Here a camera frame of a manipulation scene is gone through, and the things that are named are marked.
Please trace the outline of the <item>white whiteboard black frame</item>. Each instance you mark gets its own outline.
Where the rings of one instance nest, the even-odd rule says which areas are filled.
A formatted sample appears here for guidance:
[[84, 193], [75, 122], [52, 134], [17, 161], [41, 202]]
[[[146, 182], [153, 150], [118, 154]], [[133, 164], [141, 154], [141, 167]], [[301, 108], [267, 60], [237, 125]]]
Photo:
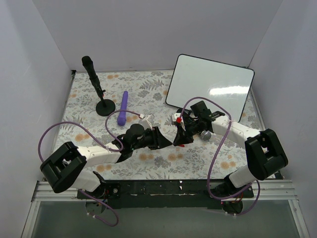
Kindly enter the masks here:
[[254, 76], [250, 68], [180, 54], [165, 102], [182, 108], [191, 98], [205, 97], [240, 121]]

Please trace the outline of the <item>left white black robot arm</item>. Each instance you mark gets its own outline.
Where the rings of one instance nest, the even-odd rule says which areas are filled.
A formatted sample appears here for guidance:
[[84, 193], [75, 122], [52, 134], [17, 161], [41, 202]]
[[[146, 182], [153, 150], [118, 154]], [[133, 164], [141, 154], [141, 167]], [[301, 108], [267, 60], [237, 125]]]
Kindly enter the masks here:
[[89, 167], [121, 163], [140, 148], [157, 150], [171, 145], [157, 126], [144, 128], [141, 124], [133, 124], [104, 147], [75, 146], [71, 141], [65, 142], [41, 164], [40, 170], [55, 193], [76, 188], [101, 198], [106, 191], [103, 178]]

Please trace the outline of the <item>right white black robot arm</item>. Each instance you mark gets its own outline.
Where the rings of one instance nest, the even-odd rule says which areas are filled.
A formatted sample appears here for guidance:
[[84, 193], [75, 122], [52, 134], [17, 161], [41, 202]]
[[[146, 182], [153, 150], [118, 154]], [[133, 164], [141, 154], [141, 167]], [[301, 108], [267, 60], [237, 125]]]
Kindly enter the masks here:
[[205, 102], [207, 98], [197, 97], [191, 106], [194, 116], [181, 109], [171, 115], [171, 122], [177, 127], [174, 146], [193, 143], [193, 136], [203, 131], [221, 135], [221, 144], [226, 139], [238, 144], [246, 151], [247, 164], [228, 174], [223, 183], [207, 188], [210, 197], [217, 200], [233, 198], [248, 189], [253, 182], [265, 180], [288, 165], [287, 156], [272, 129], [256, 130], [232, 119], [223, 107], [211, 112]]

